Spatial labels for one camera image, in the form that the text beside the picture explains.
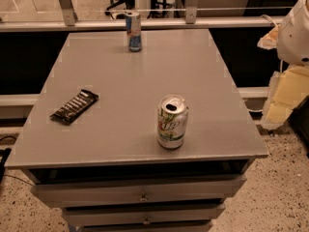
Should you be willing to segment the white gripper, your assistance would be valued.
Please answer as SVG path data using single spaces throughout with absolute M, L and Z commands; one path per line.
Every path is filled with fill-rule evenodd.
M 257 47 L 262 49 L 277 47 L 278 58 L 291 64 L 283 72 L 274 72 L 270 78 L 261 119 L 266 130 L 281 127 L 293 110 L 309 96 L 308 5 L 309 0 L 298 0 L 280 27 L 273 27 L 257 43 Z

